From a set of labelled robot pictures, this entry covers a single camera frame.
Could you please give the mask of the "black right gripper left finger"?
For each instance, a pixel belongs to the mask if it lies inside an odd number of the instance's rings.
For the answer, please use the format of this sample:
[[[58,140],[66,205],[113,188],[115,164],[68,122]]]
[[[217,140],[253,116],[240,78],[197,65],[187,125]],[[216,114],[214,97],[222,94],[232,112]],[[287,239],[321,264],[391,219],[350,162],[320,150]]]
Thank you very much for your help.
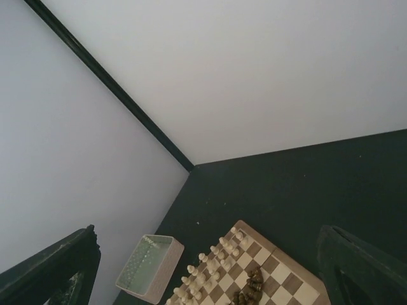
[[[95,227],[79,229],[1,273],[1,304],[88,304],[100,258]]]

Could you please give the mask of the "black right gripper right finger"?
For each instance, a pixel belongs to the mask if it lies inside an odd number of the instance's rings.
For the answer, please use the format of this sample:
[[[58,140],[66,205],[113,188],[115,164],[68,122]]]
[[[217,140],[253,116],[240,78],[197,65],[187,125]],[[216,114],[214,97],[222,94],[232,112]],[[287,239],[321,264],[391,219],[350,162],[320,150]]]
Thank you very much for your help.
[[[317,261],[331,304],[406,304],[406,264],[340,227],[321,227]]]

